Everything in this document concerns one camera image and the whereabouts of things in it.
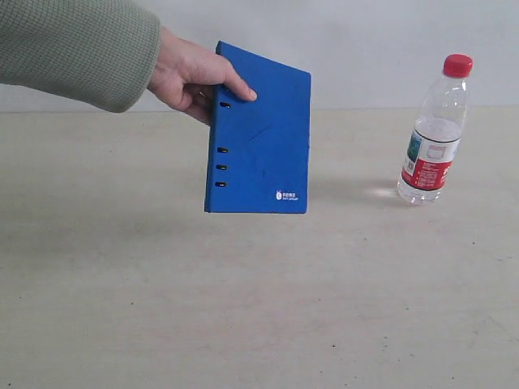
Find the person's open hand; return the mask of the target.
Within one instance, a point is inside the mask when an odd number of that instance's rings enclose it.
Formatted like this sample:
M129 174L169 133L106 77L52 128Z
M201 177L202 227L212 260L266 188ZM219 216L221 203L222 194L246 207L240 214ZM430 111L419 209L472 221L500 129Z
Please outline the person's open hand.
M227 87L244 101L257 93L222 56L161 28L161 44L148 90L171 109L208 125L212 118L215 85Z

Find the green sleeved forearm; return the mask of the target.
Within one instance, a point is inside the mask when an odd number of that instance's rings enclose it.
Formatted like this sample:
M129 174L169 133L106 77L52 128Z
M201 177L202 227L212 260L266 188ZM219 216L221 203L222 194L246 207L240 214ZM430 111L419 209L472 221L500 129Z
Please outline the green sleeved forearm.
M3 1L1 82L111 113L152 78L161 22L133 1Z

